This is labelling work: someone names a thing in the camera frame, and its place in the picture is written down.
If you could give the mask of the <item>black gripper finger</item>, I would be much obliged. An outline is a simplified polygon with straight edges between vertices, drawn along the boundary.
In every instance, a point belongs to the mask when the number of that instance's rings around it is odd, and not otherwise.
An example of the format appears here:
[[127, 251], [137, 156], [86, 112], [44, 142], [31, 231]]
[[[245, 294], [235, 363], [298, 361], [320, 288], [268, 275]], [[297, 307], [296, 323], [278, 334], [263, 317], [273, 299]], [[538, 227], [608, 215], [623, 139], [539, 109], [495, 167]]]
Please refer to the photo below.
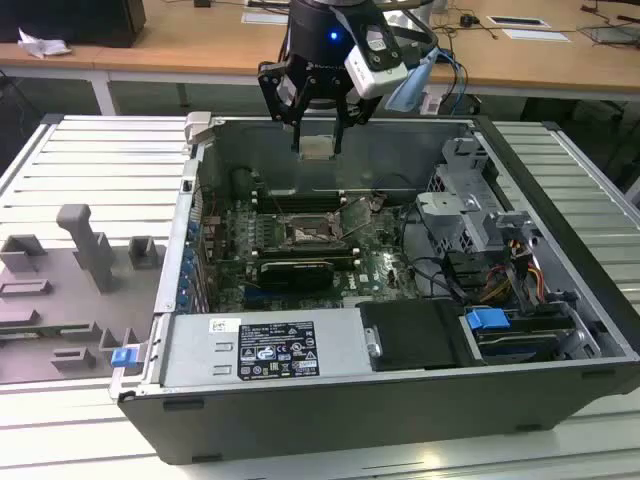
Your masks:
[[[257, 80], [273, 121], [293, 128], [292, 151], [300, 146], [301, 122], [314, 93], [313, 69], [308, 70], [301, 58], [259, 64]], [[287, 104], [278, 93], [278, 88], [289, 80], [295, 87], [294, 98]]]
[[347, 95], [352, 90], [346, 84], [335, 87], [336, 120], [333, 132], [333, 152], [340, 153], [344, 131], [347, 128], [366, 124], [373, 115], [373, 100], [360, 99], [355, 104], [349, 104]]

